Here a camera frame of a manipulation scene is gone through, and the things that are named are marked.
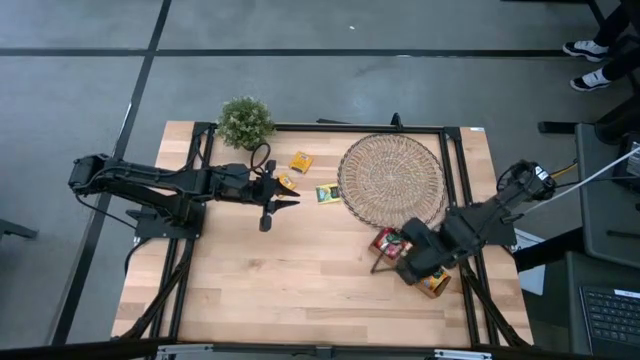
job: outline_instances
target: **paper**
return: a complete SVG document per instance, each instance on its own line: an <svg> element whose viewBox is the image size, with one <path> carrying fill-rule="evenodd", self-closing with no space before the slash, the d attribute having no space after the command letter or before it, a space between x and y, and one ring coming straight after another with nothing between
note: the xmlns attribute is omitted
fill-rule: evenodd
<svg viewBox="0 0 640 360"><path fill-rule="evenodd" d="M520 229L516 229L516 240L518 242L516 245L511 246L511 252L526 249L529 246L533 246L544 241L544 239L531 235ZM544 290L544 272L545 265L540 265L533 269L521 272L518 274L520 278L520 288L536 295L542 295Z"/></svg>

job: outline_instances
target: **keyboard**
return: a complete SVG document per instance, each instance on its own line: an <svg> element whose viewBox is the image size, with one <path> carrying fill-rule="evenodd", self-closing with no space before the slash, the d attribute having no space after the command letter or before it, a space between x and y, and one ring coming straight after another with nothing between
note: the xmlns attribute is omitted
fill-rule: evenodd
<svg viewBox="0 0 640 360"><path fill-rule="evenodd" d="M640 358L640 292L587 286L580 292L593 355L627 345L624 355L636 347L633 354Z"/></svg>

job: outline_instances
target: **white cable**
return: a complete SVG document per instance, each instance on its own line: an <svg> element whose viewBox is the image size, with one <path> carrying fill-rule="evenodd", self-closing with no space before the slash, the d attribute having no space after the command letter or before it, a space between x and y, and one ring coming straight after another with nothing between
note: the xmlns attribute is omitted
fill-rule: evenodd
<svg viewBox="0 0 640 360"><path fill-rule="evenodd" d="M609 164L609 165L607 165L607 166L603 167L603 168L602 168L602 169L600 169L598 172L596 172L595 174L593 174L593 175L589 176L588 178L586 178L586 179L582 180L582 181L581 181L581 182L579 182L578 184L575 184L575 185L574 185L574 186L572 186L569 190L567 190L567 191L563 192L562 194L560 194L560 195L558 195L558 196L554 196L554 197L552 197L551 199L549 199L549 200L547 200L547 201L544 201L544 202L538 203L538 204L536 204L535 206L533 206L533 207L529 208L527 211L525 211L524 213L522 213L522 216L527 215L528 213L532 212L533 210L535 210L535 209L537 209L537 208L539 208L539 207L541 207L541 206L543 206L543 205L545 205L545 204L548 204L548 203L550 203L550 202L552 202L552 201L554 201L554 200L558 200L559 198L561 198L561 197L565 196L566 194L568 194L568 193L572 192L573 190L575 190L575 189L579 188L580 186L582 186L582 185L584 185L584 184L588 183L589 181L593 180L595 177L597 177L598 175L602 174L603 172L605 172L605 171L609 170L610 168L614 167L614 166L615 166L616 164L618 164L619 162L621 162L621 161L624 161L624 160L628 159L629 157L631 157L631 155L633 155L633 154L637 153L638 151L640 151L640 146L638 146L638 147L637 147L636 149L634 149L633 151L630 151L630 152L629 152L629 153L627 153L625 156L623 156L623 157L621 157L621 158L617 159L616 161L612 162L611 164Z"/></svg>

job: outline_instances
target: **green plant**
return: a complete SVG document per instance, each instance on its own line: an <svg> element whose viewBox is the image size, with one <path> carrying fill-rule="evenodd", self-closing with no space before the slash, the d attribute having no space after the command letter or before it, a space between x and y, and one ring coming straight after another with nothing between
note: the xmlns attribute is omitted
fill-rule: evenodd
<svg viewBox="0 0 640 360"><path fill-rule="evenodd" d="M224 103L217 133L226 145L253 150L274 132L271 113L263 102L241 97Z"/></svg>

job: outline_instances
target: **person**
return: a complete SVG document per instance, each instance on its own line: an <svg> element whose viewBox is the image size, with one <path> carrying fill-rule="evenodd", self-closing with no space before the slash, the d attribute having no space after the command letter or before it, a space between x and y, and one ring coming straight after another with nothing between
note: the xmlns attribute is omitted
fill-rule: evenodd
<svg viewBox="0 0 640 360"><path fill-rule="evenodd" d="M582 40L564 44L562 50L571 56L584 56L591 62L605 59L609 48L613 46L622 32L629 26L629 15L622 5L609 15L593 40ZM569 83L577 91L602 89L637 67L640 67L640 48L634 49L612 60L602 68L590 72Z"/></svg>

